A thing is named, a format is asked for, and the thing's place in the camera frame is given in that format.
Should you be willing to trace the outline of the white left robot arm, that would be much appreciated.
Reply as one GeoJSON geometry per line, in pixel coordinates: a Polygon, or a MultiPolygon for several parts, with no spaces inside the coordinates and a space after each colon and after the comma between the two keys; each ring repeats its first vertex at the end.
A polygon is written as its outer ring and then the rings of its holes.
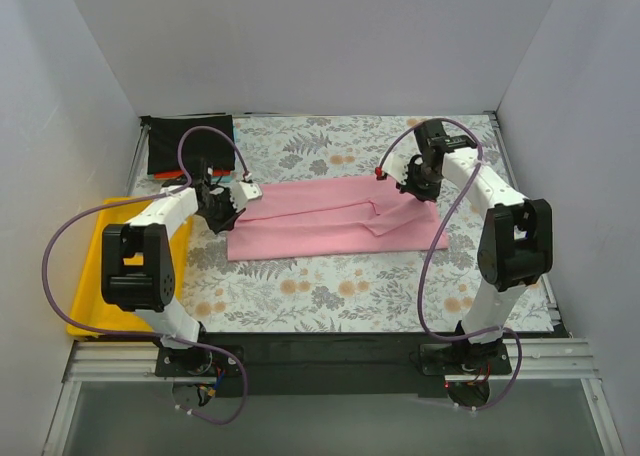
{"type": "Polygon", "coordinates": [[[157,197],[133,218],[102,232],[101,293],[105,303],[142,319],[159,335],[168,361],[193,376],[211,371],[211,349],[198,342],[202,323],[178,301],[170,241],[187,220],[202,217],[218,234],[233,228],[243,211],[237,186],[212,180],[202,164],[196,174],[165,182],[157,197]]]}

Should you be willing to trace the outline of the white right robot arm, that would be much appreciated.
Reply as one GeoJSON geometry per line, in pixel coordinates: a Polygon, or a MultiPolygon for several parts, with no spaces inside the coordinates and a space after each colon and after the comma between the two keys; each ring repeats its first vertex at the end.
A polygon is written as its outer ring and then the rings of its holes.
{"type": "Polygon", "coordinates": [[[482,280],[453,335],[429,334],[432,341],[420,347],[419,364],[427,375],[489,375],[493,367],[508,374],[506,321],[527,288],[552,267],[552,209],[544,199],[524,196],[486,165],[483,147],[468,128],[448,135],[447,122],[433,118],[414,127],[419,152],[397,187],[422,201],[436,200],[444,181],[459,189],[456,200],[468,200],[484,219],[477,249],[482,280]]]}

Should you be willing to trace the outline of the pink t shirt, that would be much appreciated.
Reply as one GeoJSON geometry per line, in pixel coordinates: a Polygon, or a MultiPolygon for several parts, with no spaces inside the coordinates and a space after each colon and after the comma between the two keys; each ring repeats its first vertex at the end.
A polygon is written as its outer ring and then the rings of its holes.
{"type": "Polygon", "coordinates": [[[372,176],[261,190],[227,236],[230,261],[426,250],[441,223],[435,204],[372,176]]]}

